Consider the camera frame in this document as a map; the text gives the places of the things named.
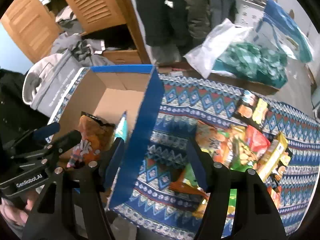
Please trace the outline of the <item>person's left hand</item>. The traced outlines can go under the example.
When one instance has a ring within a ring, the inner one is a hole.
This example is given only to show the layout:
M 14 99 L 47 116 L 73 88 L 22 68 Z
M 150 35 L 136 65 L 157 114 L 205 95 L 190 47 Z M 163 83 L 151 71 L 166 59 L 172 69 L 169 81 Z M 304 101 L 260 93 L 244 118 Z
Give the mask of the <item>person's left hand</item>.
M 13 205 L 13 203 L 7 199 L 1 198 L 1 214 L 8 222 L 13 222 L 18 226 L 25 226 L 29 212 L 32 210 L 39 194 L 36 191 L 29 191 L 25 194 L 27 204 L 21 210 Z

